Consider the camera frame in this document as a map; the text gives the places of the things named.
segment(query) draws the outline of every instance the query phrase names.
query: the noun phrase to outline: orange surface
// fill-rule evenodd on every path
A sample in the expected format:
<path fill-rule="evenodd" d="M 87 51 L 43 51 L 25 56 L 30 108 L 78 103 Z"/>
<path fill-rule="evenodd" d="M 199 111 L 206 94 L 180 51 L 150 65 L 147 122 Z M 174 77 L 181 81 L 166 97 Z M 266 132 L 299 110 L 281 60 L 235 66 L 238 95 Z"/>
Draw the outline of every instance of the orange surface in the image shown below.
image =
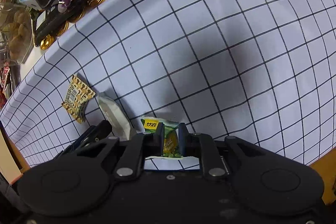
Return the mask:
<path fill-rule="evenodd" d="M 310 165 L 317 171 L 324 182 L 323 201 L 330 204 L 336 200 L 334 195 L 334 183 L 336 179 L 336 148 L 324 155 L 322 158 Z"/>

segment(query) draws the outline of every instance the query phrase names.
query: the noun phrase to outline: brown patterned snack packet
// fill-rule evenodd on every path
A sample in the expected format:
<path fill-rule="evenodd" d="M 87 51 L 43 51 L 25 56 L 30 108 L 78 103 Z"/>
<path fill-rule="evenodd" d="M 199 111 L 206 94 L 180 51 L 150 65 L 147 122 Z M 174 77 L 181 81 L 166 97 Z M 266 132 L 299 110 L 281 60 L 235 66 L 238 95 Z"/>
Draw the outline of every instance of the brown patterned snack packet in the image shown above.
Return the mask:
<path fill-rule="evenodd" d="M 85 121 L 84 109 L 96 93 L 82 80 L 73 75 L 62 106 L 80 124 Z"/>

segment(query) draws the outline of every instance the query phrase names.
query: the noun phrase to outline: checkered tablecloth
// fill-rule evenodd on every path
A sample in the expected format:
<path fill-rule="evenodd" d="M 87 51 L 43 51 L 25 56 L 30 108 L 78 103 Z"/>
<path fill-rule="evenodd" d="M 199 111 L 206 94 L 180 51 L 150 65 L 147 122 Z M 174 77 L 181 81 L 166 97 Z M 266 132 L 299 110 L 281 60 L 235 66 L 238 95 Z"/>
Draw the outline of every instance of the checkered tablecloth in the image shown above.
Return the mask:
<path fill-rule="evenodd" d="M 0 119 L 31 166 L 52 159 L 103 119 L 96 99 L 83 124 L 61 107 L 77 73 L 138 130 L 161 117 L 310 164 L 335 144 L 335 28 L 335 0 L 108 0 L 51 46 Z"/>

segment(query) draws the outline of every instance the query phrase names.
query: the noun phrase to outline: green snack packet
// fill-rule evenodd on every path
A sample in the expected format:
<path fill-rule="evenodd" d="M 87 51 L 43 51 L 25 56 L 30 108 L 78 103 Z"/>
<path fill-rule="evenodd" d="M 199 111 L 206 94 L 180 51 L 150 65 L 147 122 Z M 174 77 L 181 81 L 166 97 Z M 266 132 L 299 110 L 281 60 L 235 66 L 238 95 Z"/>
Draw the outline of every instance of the green snack packet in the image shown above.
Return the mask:
<path fill-rule="evenodd" d="M 178 122 L 172 122 L 155 117 L 142 117 L 141 122 L 146 132 L 155 133 L 159 122 L 165 127 L 165 140 L 163 145 L 163 157 L 165 158 L 182 158 L 179 152 L 179 139 L 176 129 L 179 127 Z"/>

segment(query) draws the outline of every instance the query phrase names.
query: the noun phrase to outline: screw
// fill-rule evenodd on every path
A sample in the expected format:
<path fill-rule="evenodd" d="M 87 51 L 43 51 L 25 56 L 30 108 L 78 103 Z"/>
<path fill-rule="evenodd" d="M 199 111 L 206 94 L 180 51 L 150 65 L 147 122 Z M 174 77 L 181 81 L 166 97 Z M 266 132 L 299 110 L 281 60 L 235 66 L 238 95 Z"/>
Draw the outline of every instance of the screw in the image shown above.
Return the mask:
<path fill-rule="evenodd" d="M 173 180 L 173 179 L 175 179 L 175 176 L 174 176 L 174 175 L 168 175 L 168 176 L 167 176 L 167 179 L 169 179 L 169 180 Z"/>
<path fill-rule="evenodd" d="M 120 176 L 120 177 L 128 177 L 130 175 L 133 174 L 133 170 L 128 168 L 128 167 L 123 167 L 123 168 L 119 168 L 117 170 L 117 174 Z"/>
<path fill-rule="evenodd" d="M 212 168 L 209 170 L 209 174 L 212 175 L 213 177 L 220 177 L 222 175 L 225 175 L 226 172 L 221 168 Z"/>

